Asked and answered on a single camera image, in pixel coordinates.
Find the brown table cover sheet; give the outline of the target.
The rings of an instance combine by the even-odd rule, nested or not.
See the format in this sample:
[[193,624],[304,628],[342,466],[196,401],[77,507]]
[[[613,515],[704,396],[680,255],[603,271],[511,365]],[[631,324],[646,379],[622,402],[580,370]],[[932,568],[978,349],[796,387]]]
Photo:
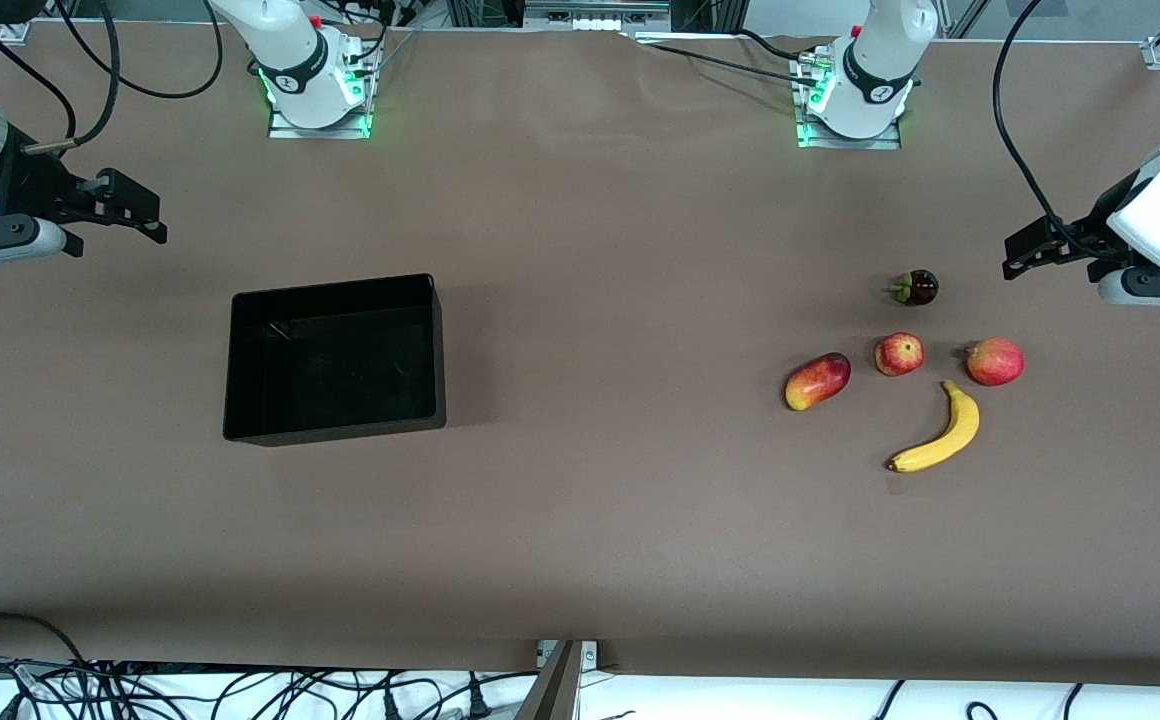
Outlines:
[[[205,95],[124,95],[72,170],[164,246],[0,266],[0,610],[87,656],[1160,684],[1160,307],[1001,277],[1041,211],[987,42],[928,50],[894,152],[800,150],[789,92],[611,32],[416,32],[374,136],[271,140],[229,38]],[[896,275],[935,272],[906,307]],[[448,419],[222,434],[237,293],[433,275]],[[887,377],[873,343],[913,333]],[[1025,370],[965,372],[1005,337]],[[791,410],[839,352],[839,395]],[[976,438],[931,470],[891,456]]]

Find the red yellow apple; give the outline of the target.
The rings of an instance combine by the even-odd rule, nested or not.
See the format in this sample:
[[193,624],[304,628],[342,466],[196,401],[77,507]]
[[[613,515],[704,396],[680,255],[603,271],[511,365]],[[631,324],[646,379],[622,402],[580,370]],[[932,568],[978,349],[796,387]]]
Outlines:
[[896,332],[873,343],[873,366],[887,377],[909,374],[926,364],[926,347],[913,333]]

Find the grey slanted bar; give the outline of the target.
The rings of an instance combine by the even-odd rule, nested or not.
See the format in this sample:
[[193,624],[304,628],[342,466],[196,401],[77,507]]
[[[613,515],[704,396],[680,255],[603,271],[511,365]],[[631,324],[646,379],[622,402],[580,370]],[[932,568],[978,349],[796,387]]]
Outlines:
[[513,720],[577,720],[583,662],[583,641],[554,642]]

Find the dark purple mangosteen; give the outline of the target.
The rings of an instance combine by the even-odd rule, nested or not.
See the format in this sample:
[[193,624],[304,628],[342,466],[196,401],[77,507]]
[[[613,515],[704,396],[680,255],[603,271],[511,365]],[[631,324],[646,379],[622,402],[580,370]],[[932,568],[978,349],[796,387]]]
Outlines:
[[940,292],[940,281],[935,272],[926,269],[909,270],[896,275],[887,286],[885,293],[896,304],[906,307],[919,307],[931,304]]

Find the small metal bracket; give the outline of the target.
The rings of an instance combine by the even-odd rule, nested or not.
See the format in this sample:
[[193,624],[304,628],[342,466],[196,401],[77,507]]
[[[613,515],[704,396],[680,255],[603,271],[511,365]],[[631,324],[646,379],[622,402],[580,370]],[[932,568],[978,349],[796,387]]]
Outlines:
[[[536,643],[536,667],[543,669],[548,666],[549,659],[553,655],[553,650],[558,646],[556,639],[544,639]],[[595,641],[579,641],[577,646],[581,650],[581,672],[590,672],[599,669],[599,643]]]

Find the yellow banana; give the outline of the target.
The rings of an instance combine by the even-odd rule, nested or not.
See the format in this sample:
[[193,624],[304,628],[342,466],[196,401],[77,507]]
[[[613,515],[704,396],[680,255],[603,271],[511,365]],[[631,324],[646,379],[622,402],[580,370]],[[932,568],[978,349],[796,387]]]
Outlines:
[[981,407],[955,381],[941,381],[947,393],[947,427],[944,432],[913,448],[891,456],[886,468],[899,474],[912,474],[931,470],[941,461],[959,454],[972,442],[981,428]]

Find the grey device box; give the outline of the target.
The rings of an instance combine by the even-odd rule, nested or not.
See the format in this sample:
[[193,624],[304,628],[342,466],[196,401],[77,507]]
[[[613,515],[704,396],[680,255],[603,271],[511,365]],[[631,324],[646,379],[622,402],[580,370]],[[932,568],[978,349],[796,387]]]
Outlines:
[[670,32],[670,0],[522,0],[521,27],[544,31]]

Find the black plastic box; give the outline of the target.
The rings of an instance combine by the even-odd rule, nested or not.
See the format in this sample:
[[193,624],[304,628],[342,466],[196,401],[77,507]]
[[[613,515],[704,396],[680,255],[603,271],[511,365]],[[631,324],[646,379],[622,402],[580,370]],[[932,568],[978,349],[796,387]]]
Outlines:
[[438,429],[444,370],[429,274],[237,293],[222,434],[283,448]]

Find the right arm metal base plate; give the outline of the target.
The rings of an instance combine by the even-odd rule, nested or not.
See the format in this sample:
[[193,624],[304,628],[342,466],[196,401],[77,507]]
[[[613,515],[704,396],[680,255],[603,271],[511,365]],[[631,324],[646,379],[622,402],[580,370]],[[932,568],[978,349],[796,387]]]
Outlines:
[[375,61],[329,61],[300,92],[291,77],[263,70],[266,100],[270,102],[271,138],[361,140],[374,128],[378,65]]

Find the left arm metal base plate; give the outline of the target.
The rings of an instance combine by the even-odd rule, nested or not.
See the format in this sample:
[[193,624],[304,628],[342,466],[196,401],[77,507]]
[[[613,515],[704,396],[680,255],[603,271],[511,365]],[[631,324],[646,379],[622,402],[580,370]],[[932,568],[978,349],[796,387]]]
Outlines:
[[831,85],[831,45],[817,45],[804,50],[798,59],[789,61],[795,78],[814,79],[815,87],[792,83],[795,128],[800,150],[900,150],[901,128],[899,115],[891,119],[885,132],[871,138],[849,138],[832,131],[822,118],[810,111],[814,96],[822,95],[822,88]]

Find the red yellow mango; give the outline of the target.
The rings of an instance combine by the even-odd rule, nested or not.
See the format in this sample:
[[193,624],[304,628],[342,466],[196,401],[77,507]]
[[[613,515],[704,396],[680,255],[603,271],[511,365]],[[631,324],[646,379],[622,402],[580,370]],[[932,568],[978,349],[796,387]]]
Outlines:
[[848,357],[831,352],[814,357],[786,377],[784,398],[791,410],[809,410],[848,386],[853,365]]

